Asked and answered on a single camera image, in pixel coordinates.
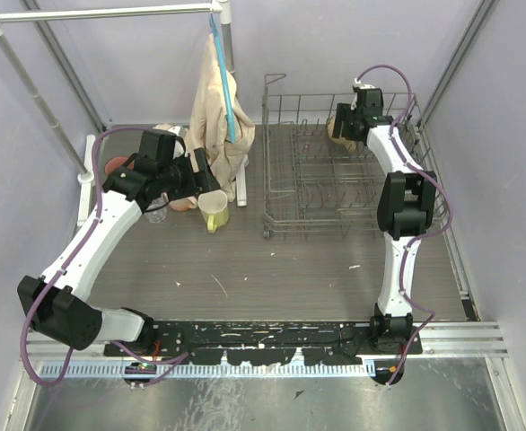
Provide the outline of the beige round mug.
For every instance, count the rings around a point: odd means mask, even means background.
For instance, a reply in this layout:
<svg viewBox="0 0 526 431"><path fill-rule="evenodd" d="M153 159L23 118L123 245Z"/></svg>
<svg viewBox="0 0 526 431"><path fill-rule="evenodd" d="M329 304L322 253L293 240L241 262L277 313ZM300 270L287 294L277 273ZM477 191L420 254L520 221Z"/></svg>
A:
<svg viewBox="0 0 526 431"><path fill-rule="evenodd" d="M336 145L340 145L344 147L350 154L355 153L357 149L356 141L352 141L344 137L333 137L334 124L335 124L335 117L334 116L329 117L327 121L327 135L330 141Z"/></svg>

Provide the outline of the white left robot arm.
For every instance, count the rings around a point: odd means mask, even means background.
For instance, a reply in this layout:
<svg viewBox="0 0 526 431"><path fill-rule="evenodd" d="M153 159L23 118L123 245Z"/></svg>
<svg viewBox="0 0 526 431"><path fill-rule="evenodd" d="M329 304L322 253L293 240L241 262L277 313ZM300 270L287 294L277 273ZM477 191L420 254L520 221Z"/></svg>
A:
<svg viewBox="0 0 526 431"><path fill-rule="evenodd" d="M180 200L218 190L204 149L189 150L181 127L143 131L137 152L107 175L96 190L96 205L57 260L40 277L17 287L33 330L74 350L95 341L118 341L136 356L154 349L153 319L123 307L87 303L94 282L121 238L158 198Z"/></svg>

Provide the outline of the yellow-green mug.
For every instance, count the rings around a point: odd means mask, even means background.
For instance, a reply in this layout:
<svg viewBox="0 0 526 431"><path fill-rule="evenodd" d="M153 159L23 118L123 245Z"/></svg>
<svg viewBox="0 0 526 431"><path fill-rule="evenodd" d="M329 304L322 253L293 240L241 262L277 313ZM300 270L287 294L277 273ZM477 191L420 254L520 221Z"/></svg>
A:
<svg viewBox="0 0 526 431"><path fill-rule="evenodd" d="M228 223L230 217L228 199L223 191L215 190L201 194L197 203L210 233L214 233Z"/></svg>

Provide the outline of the peach pink mug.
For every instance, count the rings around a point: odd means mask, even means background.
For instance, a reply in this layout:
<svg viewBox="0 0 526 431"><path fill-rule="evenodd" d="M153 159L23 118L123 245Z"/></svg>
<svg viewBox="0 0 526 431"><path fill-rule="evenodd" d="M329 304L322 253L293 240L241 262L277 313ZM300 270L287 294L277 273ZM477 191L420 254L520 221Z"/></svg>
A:
<svg viewBox="0 0 526 431"><path fill-rule="evenodd" d="M197 199L195 197L189 197L189 198L172 200L169 203L169 207L174 211L185 212L190 209L197 208Z"/></svg>

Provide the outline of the clear glass cup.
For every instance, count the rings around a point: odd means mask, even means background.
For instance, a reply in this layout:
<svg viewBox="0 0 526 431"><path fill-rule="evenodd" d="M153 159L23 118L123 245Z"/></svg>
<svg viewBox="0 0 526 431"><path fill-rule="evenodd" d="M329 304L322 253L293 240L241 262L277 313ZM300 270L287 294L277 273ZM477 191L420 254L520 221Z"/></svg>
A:
<svg viewBox="0 0 526 431"><path fill-rule="evenodd" d="M168 203L163 199L155 199L145 210L145 218L150 223L160 223L167 215Z"/></svg>

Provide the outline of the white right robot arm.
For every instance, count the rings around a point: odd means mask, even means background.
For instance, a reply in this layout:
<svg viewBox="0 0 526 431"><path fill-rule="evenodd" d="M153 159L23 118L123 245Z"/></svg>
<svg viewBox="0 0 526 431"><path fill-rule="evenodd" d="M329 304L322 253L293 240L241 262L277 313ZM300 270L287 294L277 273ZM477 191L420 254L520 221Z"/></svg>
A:
<svg viewBox="0 0 526 431"><path fill-rule="evenodd" d="M421 237L434 218L436 176L402 143L397 122L384 114L382 90L356 82L352 102L337 105L331 135L363 143L385 175L376 219L385 241L382 288L369 322L369 343L388 354L413 333L410 299Z"/></svg>

